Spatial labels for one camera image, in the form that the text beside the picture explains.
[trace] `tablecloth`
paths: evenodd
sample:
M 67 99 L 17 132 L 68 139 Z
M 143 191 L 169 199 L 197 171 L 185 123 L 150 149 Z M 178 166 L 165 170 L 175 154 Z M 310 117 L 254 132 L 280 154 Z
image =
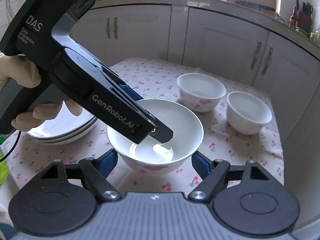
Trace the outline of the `tablecloth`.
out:
M 143 98 L 165 98 L 171 101 L 179 100 L 176 80 L 180 75 L 205 73 L 199 68 L 145 58 L 128 58 L 114 65 L 112 70 Z M 205 130 L 199 151 L 211 160 L 220 158 L 233 165 L 243 165 L 249 159 L 256 160 L 283 184 L 283 150 L 268 95 L 248 85 L 210 75 L 225 85 L 227 93 L 212 112 L 197 114 Z M 232 91 L 251 93 L 261 98 L 270 108 L 272 121 L 260 133 L 245 136 L 235 132 L 227 123 L 227 95 Z M 11 149 L 17 134 L 14 133 L 5 141 L 2 145 L 3 152 Z M 77 163 L 85 157 L 99 157 L 110 148 L 106 124 L 101 121 L 81 139 L 63 146 L 40 146 L 26 133 L 22 133 L 19 143 L 8 158 L 8 165 L 18 187 L 22 188 L 53 159 L 62 159 L 64 163 Z M 107 180 L 122 194 L 126 191 L 182 191 L 188 194 L 201 182 L 201 178 L 192 168 L 191 158 L 170 174 L 147 176 L 130 169 L 119 157 L 117 166 Z

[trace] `green bottle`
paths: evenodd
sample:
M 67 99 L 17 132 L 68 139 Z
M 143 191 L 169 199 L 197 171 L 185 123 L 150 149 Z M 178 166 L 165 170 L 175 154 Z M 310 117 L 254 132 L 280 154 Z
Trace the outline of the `green bottle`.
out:
M 5 141 L 5 138 L 0 137 L 0 145 Z M 3 153 L 0 149 L 0 159 L 3 157 Z M 0 163 L 0 187 L 4 183 L 5 179 L 9 175 L 9 168 L 6 161 Z

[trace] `hand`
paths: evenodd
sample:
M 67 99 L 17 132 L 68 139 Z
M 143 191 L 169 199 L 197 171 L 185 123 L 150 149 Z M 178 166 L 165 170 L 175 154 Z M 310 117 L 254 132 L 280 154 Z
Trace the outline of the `hand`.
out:
M 8 57 L 0 53 L 0 91 L 9 77 L 15 79 L 19 85 L 27 88 L 34 88 L 41 82 L 41 76 L 38 73 L 36 64 L 27 59 L 27 57 Z M 62 103 L 38 105 L 33 112 L 19 114 L 12 120 L 11 124 L 17 130 L 29 131 L 41 125 L 45 120 L 56 118 L 62 108 Z M 69 99 L 65 101 L 65 104 L 73 115 L 79 116 L 81 114 L 82 107 L 75 101 Z

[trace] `glove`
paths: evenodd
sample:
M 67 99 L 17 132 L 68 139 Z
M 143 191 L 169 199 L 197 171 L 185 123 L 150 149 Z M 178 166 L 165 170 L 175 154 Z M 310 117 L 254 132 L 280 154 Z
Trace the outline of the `glove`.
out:
M 0 53 L 0 91 L 8 81 L 9 77 L 15 79 L 21 86 L 34 88 L 41 82 L 41 76 L 35 63 L 27 59 L 27 57 L 19 55 L 8 57 Z M 41 104 L 35 107 L 33 112 L 19 114 L 12 120 L 12 126 L 20 131 L 29 131 L 34 127 L 41 125 L 45 120 L 56 118 L 62 108 L 62 103 L 57 104 Z M 69 99 L 65 101 L 69 111 L 79 116 L 82 107 L 75 101 Z

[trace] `white cabinet door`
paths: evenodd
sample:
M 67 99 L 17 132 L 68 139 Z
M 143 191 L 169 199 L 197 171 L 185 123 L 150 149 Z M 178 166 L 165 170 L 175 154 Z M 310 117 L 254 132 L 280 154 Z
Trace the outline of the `white cabinet door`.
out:
M 301 119 L 319 82 L 320 61 L 270 33 L 254 87 L 270 96 L 282 143 Z
M 190 8 L 183 64 L 252 85 L 268 33 L 243 20 Z
M 106 65 L 128 57 L 167 59 L 171 6 L 127 5 L 88 11 L 70 36 Z

